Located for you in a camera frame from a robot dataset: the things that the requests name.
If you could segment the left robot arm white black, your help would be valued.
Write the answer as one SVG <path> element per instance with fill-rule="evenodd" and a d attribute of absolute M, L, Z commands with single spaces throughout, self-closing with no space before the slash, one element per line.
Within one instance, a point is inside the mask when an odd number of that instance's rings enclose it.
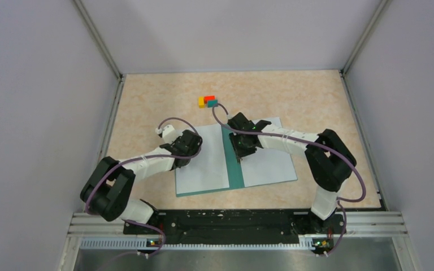
<path fill-rule="evenodd" d="M 189 164 L 201 150 L 202 137 L 184 130 L 151 152 L 119 161 L 103 158 L 84 185 L 80 198 L 85 212 L 108 222 L 134 221 L 144 233 L 158 228 L 156 209 L 143 200 L 131 199 L 133 186 L 158 173 L 170 172 Z"/>

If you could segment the green file folder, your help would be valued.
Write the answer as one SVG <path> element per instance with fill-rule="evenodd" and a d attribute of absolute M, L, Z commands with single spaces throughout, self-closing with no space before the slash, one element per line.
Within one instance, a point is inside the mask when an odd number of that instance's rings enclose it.
<path fill-rule="evenodd" d="M 225 160 L 227 163 L 227 173 L 229 180 L 229 188 L 226 190 L 244 189 L 245 187 L 242 177 L 241 165 L 236 160 L 236 156 L 229 139 L 229 134 L 231 134 L 229 130 L 222 128 Z"/>

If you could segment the printed white paper sheet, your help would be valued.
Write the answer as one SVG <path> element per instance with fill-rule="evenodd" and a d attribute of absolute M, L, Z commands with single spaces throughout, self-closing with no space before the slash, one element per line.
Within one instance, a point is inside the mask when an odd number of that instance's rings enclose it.
<path fill-rule="evenodd" d="M 245 188 L 298 180 L 291 155 L 283 151 L 257 148 L 240 165 Z"/>

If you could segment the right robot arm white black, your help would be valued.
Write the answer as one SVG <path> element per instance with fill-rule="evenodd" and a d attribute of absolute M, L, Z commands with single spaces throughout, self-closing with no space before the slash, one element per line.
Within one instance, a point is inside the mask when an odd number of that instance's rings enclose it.
<path fill-rule="evenodd" d="M 325 232 L 332 224 L 331 216 L 345 181 L 354 172 L 357 161 L 334 130 L 304 133 L 285 129 L 267 120 L 253 122 L 238 113 L 228 119 L 229 139 L 238 160 L 270 149 L 287 154 L 303 155 L 317 184 L 315 199 L 309 217 L 310 228 Z"/>

